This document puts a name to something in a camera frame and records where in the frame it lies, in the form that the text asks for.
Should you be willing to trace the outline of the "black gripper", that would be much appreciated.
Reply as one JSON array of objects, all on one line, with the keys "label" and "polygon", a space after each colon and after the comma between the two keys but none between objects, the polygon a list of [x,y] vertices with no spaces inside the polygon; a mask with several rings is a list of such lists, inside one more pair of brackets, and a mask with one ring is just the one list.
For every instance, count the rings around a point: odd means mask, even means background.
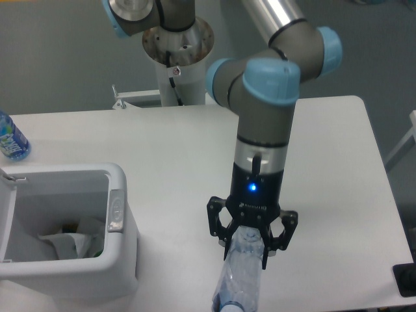
[{"label": "black gripper", "polygon": [[[211,236],[218,237],[224,247],[226,259],[233,234],[239,226],[258,228],[263,240],[264,250],[262,269],[265,270],[269,258],[278,250],[286,250],[298,225],[296,211],[280,210],[279,197],[283,172],[253,175],[236,164],[233,165],[230,195],[227,199],[212,196],[207,203],[207,216]],[[220,212],[226,209],[231,221],[224,227]],[[271,223],[279,218],[283,231],[274,237]]]}]

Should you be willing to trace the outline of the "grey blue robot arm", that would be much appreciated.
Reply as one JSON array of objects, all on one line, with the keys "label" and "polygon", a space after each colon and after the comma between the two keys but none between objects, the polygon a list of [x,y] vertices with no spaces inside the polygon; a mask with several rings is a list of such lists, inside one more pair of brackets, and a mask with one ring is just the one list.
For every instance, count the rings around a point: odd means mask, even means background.
[{"label": "grey blue robot arm", "polygon": [[239,227],[257,229],[266,261],[287,248],[298,223],[296,212],[281,210],[279,196],[300,84],[336,70],[343,49],[337,33],[313,27],[295,1],[243,6],[266,49],[206,67],[214,34],[194,1],[103,2],[119,37],[142,35],[163,106],[202,105],[211,97],[238,116],[230,193],[209,200],[209,231],[230,250]]}]

